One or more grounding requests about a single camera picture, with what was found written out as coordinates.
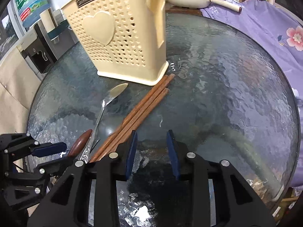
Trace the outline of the wooden handled metal spoon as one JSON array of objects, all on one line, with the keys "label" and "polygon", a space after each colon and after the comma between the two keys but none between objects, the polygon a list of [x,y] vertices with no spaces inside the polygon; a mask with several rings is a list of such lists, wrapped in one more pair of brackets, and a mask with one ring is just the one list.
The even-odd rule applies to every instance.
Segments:
[{"label": "wooden handled metal spoon", "polygon": [[79,153],[84,149],[86,143],[88,142],[88,139],[90,138],[90,135],[92,133],[92,129],[87,130],[84,132],[72,145],[68,157],[77,157]]}]

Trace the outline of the brown wooden chopstick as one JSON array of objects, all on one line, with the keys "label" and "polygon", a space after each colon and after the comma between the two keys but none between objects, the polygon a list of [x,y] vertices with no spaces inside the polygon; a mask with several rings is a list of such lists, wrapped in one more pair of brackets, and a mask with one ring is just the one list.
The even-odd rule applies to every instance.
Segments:
[{"label": "brown wooden chopstick", "polygon": [[163,100],[163,98],[169,92],[168,88],[164,88],[163,91],[146,107],[143,111],[139,111],[139,117],[135,117],[134,121],[127,124],[126,127],[119,133],[119,135],[112,141],[112,143],[102,152],[97,160],[101,160],[105,155],[113,152],[119,144],[125,142],[130,137],[133,130],[139,128],[145,118],[152,112],[152,110]]},{"label": "brown wooden chopstick", "polygon": [[95,154],[90,158],[89,162],[95,162],[104,150],[111,144],[111,142],[117,137],[122,129],[130,122],[130,120],[136,115],[136,113],[142,108],[142,106],[149,100],[149,98],[157,91],[157,89],[164,83],[168,78],[164,75],[163,78],[138,102],[138,104],[131,110],[131,112],[124,118],[118,128],[102,143]]},{"label": "brown wooden chopstick", "polygon": [[118,145],[125,142],[131,132],[137,129],[152,110],[160,103],[169,92],[167,86],[174,79],[175,75],[165,75],[151,88],[149,92],[137,103],[131,112],[124,118],[118,128],[103,142],[95,152],[90,162],[101,160],[105,155],[117,149]]}]

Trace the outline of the round glass table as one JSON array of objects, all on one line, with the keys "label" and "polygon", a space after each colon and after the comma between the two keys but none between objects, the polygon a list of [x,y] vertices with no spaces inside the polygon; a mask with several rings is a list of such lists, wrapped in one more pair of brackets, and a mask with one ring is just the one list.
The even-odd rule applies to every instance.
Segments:
[{"label": "round glass table", "polygon": [[[117,182],[120,226],[190,226],[188,183],[176,181],[166,133],[205,160],[228,160],[273,209],[294,174],[300,124],[296,99],[276,61],[250,37],[212,19],[166,15],[169,93],[137,129],[135,164]],[[27,131],[68,148],[95,126],[101,100],[121,80],[97,76],[80,43],[42,81]],[[151,89],[130,82],[103,114],[98,147]]]}]

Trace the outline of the water dispenser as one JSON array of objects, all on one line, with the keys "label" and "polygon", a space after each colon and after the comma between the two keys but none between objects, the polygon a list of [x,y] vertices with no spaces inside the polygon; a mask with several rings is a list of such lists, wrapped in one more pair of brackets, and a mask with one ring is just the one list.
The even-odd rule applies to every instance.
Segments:
[{"label": "water dispenser", "polygon": [[38,20],[29,28],[17,48],[22,57],[33,64],[36,72],[46,74],[74,44],[76,35],[67,20],[50,32]]}]

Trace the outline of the cream plastic utensil holder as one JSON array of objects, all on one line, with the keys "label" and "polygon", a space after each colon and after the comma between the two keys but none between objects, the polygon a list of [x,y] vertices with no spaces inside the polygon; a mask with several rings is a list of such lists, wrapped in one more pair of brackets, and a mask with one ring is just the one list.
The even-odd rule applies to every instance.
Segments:
[{"label": "cream plastic utensil holder", "polygon": [[164,76],[165,0],[71,0],[62,10],[99,76],[148,86]]}]

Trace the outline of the blue water jug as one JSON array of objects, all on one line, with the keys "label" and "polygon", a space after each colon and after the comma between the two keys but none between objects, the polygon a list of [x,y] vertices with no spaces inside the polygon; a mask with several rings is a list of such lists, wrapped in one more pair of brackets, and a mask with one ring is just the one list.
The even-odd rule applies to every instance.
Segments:
[{"label": "blue water jug", "polygon": [[48,0],[15,0],[15,3],[24,28],[31,27],[50,8]]}]

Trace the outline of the purple floral cloth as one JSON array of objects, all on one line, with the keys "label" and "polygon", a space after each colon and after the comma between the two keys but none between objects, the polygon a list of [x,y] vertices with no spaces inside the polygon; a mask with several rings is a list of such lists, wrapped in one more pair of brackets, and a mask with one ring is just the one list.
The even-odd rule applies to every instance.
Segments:
[{"label": "purple floral cloth", "polygon": [[211,3],[200,10],[202,15],[230,25],[258,42],[284,72],[302,115],[302,25],[267,1],[224,1],[239,6],[241,12]]}]

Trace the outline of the brown wooden counter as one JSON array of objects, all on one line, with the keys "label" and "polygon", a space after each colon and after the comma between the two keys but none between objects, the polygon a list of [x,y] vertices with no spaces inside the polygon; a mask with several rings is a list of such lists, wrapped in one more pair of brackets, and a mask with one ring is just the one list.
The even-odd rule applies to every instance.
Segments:
[{"label": "brown wooden counter", "polygon": [[170,3],[165,4],[165,12],[202,16],[202,12],[199,9],[177,7],[177,6],[173,6]]}]

